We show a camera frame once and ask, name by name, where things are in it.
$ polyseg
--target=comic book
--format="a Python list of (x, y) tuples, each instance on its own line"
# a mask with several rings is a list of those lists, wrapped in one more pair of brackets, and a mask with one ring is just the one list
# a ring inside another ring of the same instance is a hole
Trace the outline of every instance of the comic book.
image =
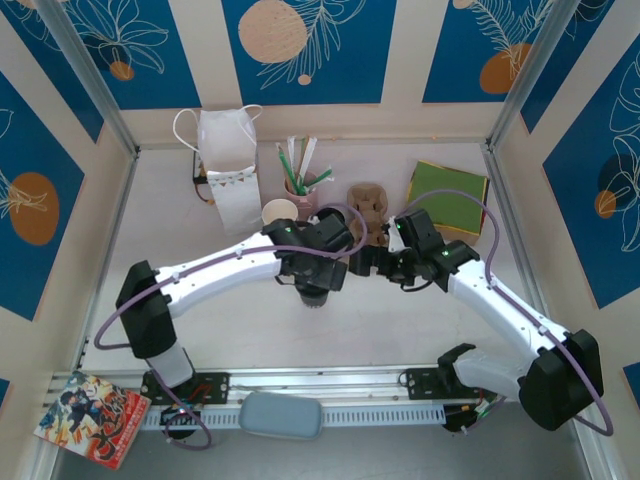
[(115, 470), (149, 405), (146, 397), (76, 371), (34, 433)]

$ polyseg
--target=paper bag handle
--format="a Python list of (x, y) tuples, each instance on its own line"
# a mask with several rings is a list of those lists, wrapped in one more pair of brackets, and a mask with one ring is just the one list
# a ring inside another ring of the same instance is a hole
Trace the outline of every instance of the paper bag handle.
[(191, 145), (190, 143), (186, 142), (180, 135), (178, 135), (178, 132), (176, 132), (176, 123), (178, 122), (178, 118), (180, 117), (180, 115), (182, 115), (184, 112), (190, 112), (191, 115), (193, 115), (193, 118), (196, 119), (196, 128), (200, 128), (200, 122), (198, 122), (198, 116), (196, 115), (196, 112), (194, 112), (193, 110), (191, 110), (190, 108), (183, 108), (182, 110), (180, 110), (178, 113), (176, 113), (176, 116), (173, 118), (173, 134), (176, 136), (176, 138), (180, 141), (180, 143), (186, 145), (187, 147), (189, 147), (191, 150), (193, 150), (194, 152), (196, 152), (198, 155), (200, 155), (200, 151), (194, 147), (193, 145)]
[[(260, 115), (262, 115), (262, 110), (263, 110), (262, 105), (255, 105), (255, 104), (245, 105), (240, 110), (246, 110), (247, 108), (252, 108), (252, 107), (256, 107), (256, 108), (260, 109), (260, 111), (258, 113), (256, 113), (253, 117), (251, 117), (251, 121), (253, 122), (256, 118), (258, 118)], [(249, 138), (249, 140), (251, 140), (251, 143), (256, 145), (256, 141), (253, 139), (251, 134), (249, 132), (247, 132), (246, 128), (244, 128), (244, 125), (240, 124), (240, 118), (237, 118), (237, 121), (238, 121), (238, 125), (240, 125), (240, 128), (242, 129), (244, 134)]]

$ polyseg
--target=green notebook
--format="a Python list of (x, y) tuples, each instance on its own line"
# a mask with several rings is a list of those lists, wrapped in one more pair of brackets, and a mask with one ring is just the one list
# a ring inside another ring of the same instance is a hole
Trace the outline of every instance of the green notebook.
[[(483, 203), (487, 201), (489, 179), (432, 163), (418, 162), (409, 185), (408, 203), (423, 193), (438, 189), (461, 190)], [(484, 212), (480, 206), (460, 195), (434, 195), (420, 202), (436, 226), (480, 235)]]

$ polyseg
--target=orange circle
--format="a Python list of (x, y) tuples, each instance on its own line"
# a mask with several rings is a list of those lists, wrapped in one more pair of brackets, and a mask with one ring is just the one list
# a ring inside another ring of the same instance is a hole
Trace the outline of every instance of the orange circle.
[(476, 0), (453, 0), (453, 7), (457, 8), (459, 10), (464, 9), (464, 8), (469, 8), (471, 5), (473, 5), (476, 2)]
[(300, 14), (282, 0), (260, 0), (238, 23), (240, 43), (262, 63), (291, 60), (307, 44), (307, 27)]
[(39, 173), (23, 173), (9, 187), (9, 198), (15, 201), (9, 216), (18, 236), (31, 245), (49, 243), (60, 218), (58, 193), (51, 180)]
[(486, 93), (502, 94), (511, 90), (516, 75), (529, 55), (531, 44), (512, 45), (509, 51), (496, 53), (482, 68), (480, 87)]
[(300, 75), (298, 77), (298, 83), (302, 86), (309, 85), (311, 83), (311, 77), (307, 74)]
[(603, 190), (596, 197), (596, 213), (602, 218), (611, 218), (616, 213), (616, 196), (609, 190)]
[(118, 80), (122, 80), (123, 82), (128, 82), (133, 78), (134, 71), (131, 68), (131, 65), (128, 63), (121, 62), (120, 60), (116, 60), (111, 65), (109, 65), (109, 71), (111, 75), (116, 77)]

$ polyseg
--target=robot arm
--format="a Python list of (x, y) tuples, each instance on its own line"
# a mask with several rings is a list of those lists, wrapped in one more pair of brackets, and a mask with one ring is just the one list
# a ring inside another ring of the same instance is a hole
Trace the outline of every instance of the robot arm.
[[(461, 241), (445, 244), (424, 210), (392, 218), (387, 226), (388, 252), (378, 252), (378, 273), (391, 281), (413, 285), (416, 277), (436, 283), (443, 291), (480, 314), (520, 354), (520, 360), (500, 359), (463, 344), (443, 355), (439, 377), (446, 387), (458, 382), (509, 398), (518, 398), (538, 425), (556, 430), (593, 402), (591, 394), (547, 334), (558, 339), (578, 361), (599, 395), (603, 394), (598, 344), (586, 331), (566, 328), (530, 307), (494, 275)], [(535, 318), (535, 326), (506, 294)]]
[[(190, 263), (157, 270), (152, 270), (147, 261), (133, 265), (116, 301), (118, 308), (148, 287), (171, 277), (176, 279), (121, 315), (134, 356), (146, 360), (170, 388), (188, 382), (194, 371), (177, 340), (173, 319), (197, 303), (246, 282), (291, 275), (303, 302), (309, 306), (323, 304), (330, 291), (342, 288), (346, 265), (306, 253), (277, 251), (276, 246), (327, 252), (348, 247), (353, 237), (338, 213), (329, 213), (317, 225), (302, 227), (291, 220), (277, 220), (233, 247)], [(243, 251), (255, 248), (264, 251), (243, 256)], [(229, 254), (235, 254), (235, 260), (214, 263)], [(213, 264), (179, 279), (179, 273), (204, 263)]]
[[(425, 211), (392, 218), (387, 233), (388, 249), (379, 248), (372, 253), (366, 247), (351, 258), (351, 271), (368, 275), (373, 265), (378, 267), (379, 275), (402, 286), (413, 285), (418, 277), (435, 283), (477, 311), (520, 353), (521, 360), (504, 361), (473, 345), (460, 345), (438, 361), (438, 377), (445, 388), (462, 384), (519, 398), (529, 416), (548, 430), (557, 429), (592, 403), (590, 394), (566, 358), (543, 332), (497, 294), (493, 287), (499, 286), (520, 307), (534, 315), (543, 328), (556, 338), (565, 339), (562, 343), (602, 395), (598, 345), (591, 335), (585, 331), (572, 334), (545, 318), (495, 277), (488, 284), (484, 278), (485, 264), (479, 255), (460, 241), (445, 244)], [(329, 291), (342, 288), (346, 265), (308, 253), (276, 251), (277, 247), (309, 247), (337, 252), (352, 242), (344, 219), (337, 213), (330, 213), (317, 225), (303, 227), (290, 220), (277, 220), (244, 242), (191, 263), (158, 270), (152, 270), (146, 261), (134, 265), (122, 287), (118, 307), (155, 283), (171, 277), (176, 279), (175, 283), (140, 300), (122, 314), (134, 356), (147, 360), (168, 387), (188, 389), (195, 372), (177, 341), (174, 318), (210, 296), (248, 281), (278, 275), (292, 275), (303, 302), (312, 307), (321, 306)], [(243, 256), (244, 250), (256, 247), (265, 251)], [(179, 280), (180, 272), (234, 253), (236, 260), (203, 268)]]

